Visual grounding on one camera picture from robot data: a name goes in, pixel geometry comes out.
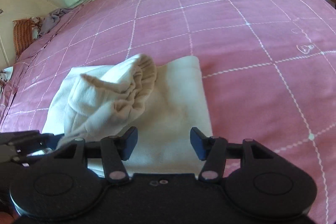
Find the checkered bedsheet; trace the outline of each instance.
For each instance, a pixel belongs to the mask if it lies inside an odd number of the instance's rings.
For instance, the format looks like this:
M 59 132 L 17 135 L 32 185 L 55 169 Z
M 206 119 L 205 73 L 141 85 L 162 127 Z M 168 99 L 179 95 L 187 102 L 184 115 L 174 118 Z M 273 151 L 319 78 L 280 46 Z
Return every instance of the checkered bedsheet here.
M 323 0 L 96 0 L 14 66 L 1 131 L 43 128 L 72 67 L 138 53 L 199 58 L 213 132 L 254 138 L 318 185 L 310 216 L 336 221 L 336 14 Z M 226 175 L 238 167 L 229 161 Z

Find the orange pillow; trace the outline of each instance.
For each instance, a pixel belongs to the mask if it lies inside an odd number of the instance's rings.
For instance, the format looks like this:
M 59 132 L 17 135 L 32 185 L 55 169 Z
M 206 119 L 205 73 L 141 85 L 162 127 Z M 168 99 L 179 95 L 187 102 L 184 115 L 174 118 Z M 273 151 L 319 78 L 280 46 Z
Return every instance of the orange pillow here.
M 16 58 L 34 42 L 32 34 L 32 26 L 34 25 L 31 19 L 14 20 L 15 23 L 13 36 Z

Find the headboard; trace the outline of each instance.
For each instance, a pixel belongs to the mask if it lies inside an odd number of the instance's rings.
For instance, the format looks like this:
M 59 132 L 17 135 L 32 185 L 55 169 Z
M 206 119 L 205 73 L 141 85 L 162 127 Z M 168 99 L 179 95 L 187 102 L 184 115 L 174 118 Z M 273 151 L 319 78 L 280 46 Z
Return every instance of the headboard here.
M 45 16 L 58 8 L 49 0 L 0 0 L 0 69 L 15 62 L 13 20 Z

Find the folded white cloth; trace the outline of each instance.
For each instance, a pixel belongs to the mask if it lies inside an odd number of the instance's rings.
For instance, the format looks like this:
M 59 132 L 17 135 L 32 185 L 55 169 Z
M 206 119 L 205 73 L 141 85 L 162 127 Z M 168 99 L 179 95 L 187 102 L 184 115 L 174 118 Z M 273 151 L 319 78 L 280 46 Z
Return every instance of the folded white cloth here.
M 101 66 L 76 77 L 74 71 L 70 71 L 53 98 L 42 131 L 54 131 L 54 120 L 64 113 L 64 137 L 58 147 L 75 138 L 93 142 L 117 135 L 144 112 L 157 73 L 147 55 L 135 55 L 118 65 Z M 54 107 L 60 101 L 64 111 Z
M 60 95 L 57 93 L 51 103 L 43 133 L 63 133 L 63 122 L 58 119 L 67 102 L 61 96 L 69 96 L 69 85 L 73 85 L 74 77 L 85 70 L 86 74 L 92 75 L 96 69 L 73 68 L 70 71 L 58 91 Z M 138 128 L 139 139 L 130 159 L 123 162 L 130 175 L 200 172 L 204 162 L 198 160 L 190 144 L 190 129 L 198 127 L 207 136 L 211 136 L 212 131 L 196 57 L 187 56 L 157 68 L 157 79 L 145 101 L 144 113 L 118 135 L 131 126 Z M 90 159 L 88 166 L 97 174 L 104 175 L 101 160 Z

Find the pink bedsheet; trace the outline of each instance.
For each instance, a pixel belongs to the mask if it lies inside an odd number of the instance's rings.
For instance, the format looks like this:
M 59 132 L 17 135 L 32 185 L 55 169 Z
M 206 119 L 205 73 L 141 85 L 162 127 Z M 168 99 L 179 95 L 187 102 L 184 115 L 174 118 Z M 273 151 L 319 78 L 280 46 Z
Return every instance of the pink bedsheet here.
M 318 185 L 310 216 L 334 223 L 335 31 L 323 0 L 96 0 L 24 52 L 0 100 L 1 131 L 42 130 L 72 67 L 195 55 L 214 134 L 254 138 L 304 169 Z

